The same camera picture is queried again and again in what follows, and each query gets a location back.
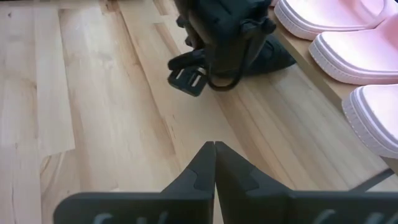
wooden floor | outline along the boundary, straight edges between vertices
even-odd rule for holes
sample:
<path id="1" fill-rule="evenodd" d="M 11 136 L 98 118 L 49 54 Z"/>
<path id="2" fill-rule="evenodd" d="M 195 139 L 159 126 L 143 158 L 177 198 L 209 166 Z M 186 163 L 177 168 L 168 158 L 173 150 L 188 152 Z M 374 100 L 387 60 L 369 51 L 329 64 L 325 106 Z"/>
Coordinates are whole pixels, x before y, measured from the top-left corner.
<path id="1" fill-rule="evenodd" d="M 172 0 L 0 3 L 0 223 L 51 223 L 77 192 L 160 191 L 206 141 L 298 190 L 387 168 L 297 66 L 227 93 L 171 88 L 167 61 L 190 50 L 176 17 Z"/>

plastic buckle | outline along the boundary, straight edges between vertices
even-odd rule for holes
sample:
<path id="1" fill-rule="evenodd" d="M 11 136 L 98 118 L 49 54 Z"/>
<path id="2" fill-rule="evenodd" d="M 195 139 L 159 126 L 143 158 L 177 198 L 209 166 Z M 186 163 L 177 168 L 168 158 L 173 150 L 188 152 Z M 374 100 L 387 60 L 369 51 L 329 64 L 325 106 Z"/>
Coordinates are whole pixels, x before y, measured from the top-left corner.
<path id="1" fill-rule="evenodd" d="M 207 76 L 198 71 L 199 67 L 188 67 L 184 70 L 174 70 L 169 78 L 169 84 L 191 96 L 199 96 L 207 84 Z"/>

black cable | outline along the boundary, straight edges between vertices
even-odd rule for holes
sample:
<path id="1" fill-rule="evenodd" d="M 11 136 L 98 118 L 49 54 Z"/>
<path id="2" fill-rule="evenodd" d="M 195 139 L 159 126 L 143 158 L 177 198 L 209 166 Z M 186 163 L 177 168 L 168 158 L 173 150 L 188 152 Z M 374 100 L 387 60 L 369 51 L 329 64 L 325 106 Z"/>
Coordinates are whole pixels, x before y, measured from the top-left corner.
<path id="1" fill-rule="evenodd" d="M 245 71 L 248 69 L 248 59 L 247 59 L 247 57 L 248 57 L 248 52 L 249 52 L 249 49 L 250 49 L 250 46 L 251 46 L 251 42 L 252 42 L 251 39 L 246 41 L 246 46 L 245 46 L 244 52 L 243 52 L 243 59 L 241 61 L 241 65 L 239 66 L 238 74 L 235 76 L 235 78 L 233 79 L 233 81 L 229 85 L 226 85 L 226 86 L 215 85 L 213 83 L 213 81 L 211 80 L 213 74 L 211 73 L 211 64 L 209 65 L 209 69 L 208 69 L 208 73 L 209 73 L 208 74 L 208 76 L 209 76 L 208 85 L 210 86 L 210 88 L 212 88 L 215 91 L 230 91 L 230 90 L 232 90 L 233 88 L 236 87 L 236 85 L 241 81 Z"/>

black buckle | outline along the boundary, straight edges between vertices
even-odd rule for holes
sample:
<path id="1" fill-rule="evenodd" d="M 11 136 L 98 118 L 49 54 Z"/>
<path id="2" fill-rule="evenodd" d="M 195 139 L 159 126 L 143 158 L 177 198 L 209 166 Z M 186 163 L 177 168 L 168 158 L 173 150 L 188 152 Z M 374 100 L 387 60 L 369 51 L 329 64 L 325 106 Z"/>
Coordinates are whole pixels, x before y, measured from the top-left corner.
<path id="1" fill-rule="evenodd" d="M 207 76 L 198 69 L 199 67 L 194 66 L 174 70 L 167 80 L 172 87 L 191 96 L 199 96 L 207 84 Z"/>

